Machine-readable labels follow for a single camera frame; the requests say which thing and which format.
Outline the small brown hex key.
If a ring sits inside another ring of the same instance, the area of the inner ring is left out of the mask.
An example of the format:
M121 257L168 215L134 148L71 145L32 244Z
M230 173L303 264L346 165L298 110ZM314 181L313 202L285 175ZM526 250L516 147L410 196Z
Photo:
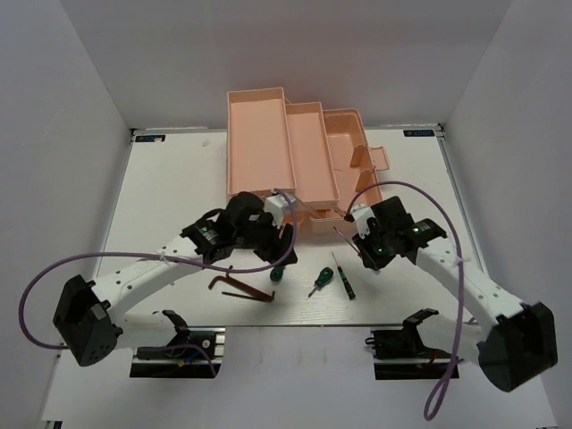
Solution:
M249 296L249 295L241 295L241 294L236 294L236 293L227 292L227 291L223 291L221 293L224 296L228 296L228 297L232 297L232 298L246 299L246 300L252 300L252 301L263 302L263 303L271 303L274 300L274 296L271 296L269 299L267 299L267 298Z

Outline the large brown hex key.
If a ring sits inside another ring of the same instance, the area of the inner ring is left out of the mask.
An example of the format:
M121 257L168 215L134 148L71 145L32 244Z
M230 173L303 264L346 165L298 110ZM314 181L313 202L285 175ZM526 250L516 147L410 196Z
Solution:
M229 286L233 287L235 290L238 290L239 293L236 293L236 294L249 295L249 296L267 298L267 299L269 299L271 296L275 297L274 292L272 292L271 294L268 294L262 290L256 289L256 288L246 284L245 282L242 282L242 281L232 277L229 272L225 272L224 275L216 275L211 280L211 282L208 284L208 289L212 290L215 287L215 285L219 282L224 283L226 285L229 285Z

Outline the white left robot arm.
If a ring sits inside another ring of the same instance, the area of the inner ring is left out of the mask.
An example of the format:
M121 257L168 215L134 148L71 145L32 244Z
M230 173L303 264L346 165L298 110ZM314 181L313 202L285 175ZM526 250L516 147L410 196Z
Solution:
M250 192L232 197L184 228L152 254L137 254L135 263L91 281L76 275L59 298L53 323L80 366L93 366L115 349L157 349L178 357L189 346L181 317L171 310L129 315L139 302L179 279L217 262L235 249L251 250L271 267L292 265L296 199L276 190L266 199Z

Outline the black green precision screwdriver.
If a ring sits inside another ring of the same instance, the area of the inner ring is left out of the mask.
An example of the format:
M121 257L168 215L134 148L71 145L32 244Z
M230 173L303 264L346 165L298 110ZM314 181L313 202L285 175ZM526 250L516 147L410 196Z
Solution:
M345 274L343 268L338 263L336 256L334 254L332 254L332 257L334 259L334 263L336 264L338 274L341 278L344 290L346 291L346 294L347 294L349 300L354 300L356 298L356 294L355 294L355 292L354 292L354 290L353 290L353 288L349 282L347 275Z

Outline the blue handled precision screwdriver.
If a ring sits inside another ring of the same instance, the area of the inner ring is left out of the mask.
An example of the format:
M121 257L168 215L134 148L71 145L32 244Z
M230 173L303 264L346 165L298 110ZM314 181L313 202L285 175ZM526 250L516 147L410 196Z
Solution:
M351 246L351 248L357 253L357 255L361 257L361 253L358 247L353 243L353 241L350 240L339 228L333 226L333 229L349 246Z

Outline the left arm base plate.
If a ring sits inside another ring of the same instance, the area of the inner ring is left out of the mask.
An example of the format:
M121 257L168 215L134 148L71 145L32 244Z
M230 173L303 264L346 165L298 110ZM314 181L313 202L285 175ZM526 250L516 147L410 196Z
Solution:
M167 346L137 349L130 378L215 379L223 362L224 343L224 328L190 329Z

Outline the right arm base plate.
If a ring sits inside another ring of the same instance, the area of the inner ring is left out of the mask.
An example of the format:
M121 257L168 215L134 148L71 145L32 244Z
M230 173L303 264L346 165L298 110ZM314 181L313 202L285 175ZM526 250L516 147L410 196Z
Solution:
M402 328L372 330L365 345L373 351L377 381L439 380L450 363L449 353L416 346Z

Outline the green stubby flathead screwdriver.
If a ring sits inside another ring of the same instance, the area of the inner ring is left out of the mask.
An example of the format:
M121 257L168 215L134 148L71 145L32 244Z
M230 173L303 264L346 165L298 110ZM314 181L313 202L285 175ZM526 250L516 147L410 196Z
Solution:
M285 271L284 265L277 265L276 267L274 267L269 274L270 281L274 284L280 283L282 281L284 271Z

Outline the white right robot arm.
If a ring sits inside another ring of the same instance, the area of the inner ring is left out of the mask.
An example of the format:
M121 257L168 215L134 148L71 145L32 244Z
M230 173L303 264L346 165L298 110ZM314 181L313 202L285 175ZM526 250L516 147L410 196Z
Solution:
M388 341L378 340L380 359L422 357L440 350L481 368L499 390L509 392L558 362L554 316L538 302L526 304L457 254L446 231L425 218L414 221L397 197L349 211L352 240L364 267L381 271L405 257L430 274L476 320L451 320L425 308L408 316Z

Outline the pink plastic toolbox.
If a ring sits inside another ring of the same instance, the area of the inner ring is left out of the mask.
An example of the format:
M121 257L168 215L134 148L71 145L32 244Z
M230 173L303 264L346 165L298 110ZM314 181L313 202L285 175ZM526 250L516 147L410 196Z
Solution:
M384 147L369 146L357 109L292 104L282 88L231 91L227 100L229 198L290 191L299 199L299 221L314 234L353 234L343 219L349 203L382 201L374 183L389 159Z

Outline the green stubby phillips screwdriver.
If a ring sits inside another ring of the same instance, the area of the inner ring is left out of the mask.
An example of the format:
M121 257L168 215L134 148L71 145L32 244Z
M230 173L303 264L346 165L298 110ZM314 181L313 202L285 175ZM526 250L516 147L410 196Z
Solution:
M308 298L311 298L318 290L321 290L324 286L328 285L333 278L333 270L331 267L326 266L318 274L314 282L313 289L309 292Z

